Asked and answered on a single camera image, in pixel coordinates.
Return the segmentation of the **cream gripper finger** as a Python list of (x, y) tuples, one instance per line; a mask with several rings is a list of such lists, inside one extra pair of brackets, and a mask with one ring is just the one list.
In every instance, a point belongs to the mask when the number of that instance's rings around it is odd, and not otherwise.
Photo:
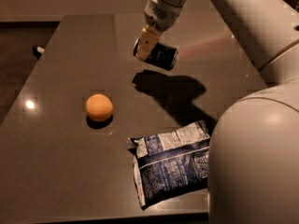
[(142, 29), (137, 46), (136, 58), (140, 61), (145, 61), (151, 54), (156, 44), (160, 39), (160, 32), (153, 26), (147, 26)]

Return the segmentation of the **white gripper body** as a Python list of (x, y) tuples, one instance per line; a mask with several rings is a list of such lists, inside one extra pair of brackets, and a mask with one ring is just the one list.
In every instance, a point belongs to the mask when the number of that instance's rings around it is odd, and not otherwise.
[(148, 0), (144, 10), (145, 21), (148, 26), (164, 32), (175, 24), (180, 11), (180, 7), (172, 7), (162, 0)]

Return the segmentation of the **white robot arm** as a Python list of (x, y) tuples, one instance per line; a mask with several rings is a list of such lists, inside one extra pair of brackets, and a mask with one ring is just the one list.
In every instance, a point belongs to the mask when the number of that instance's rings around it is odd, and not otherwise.
[[(186, 0), (148, 0), (137, 58)], [(299, 224), (299, 23), (283, 0), (211, 0), (266, 89), (221, 116), (210, 141), (209, 224)]]

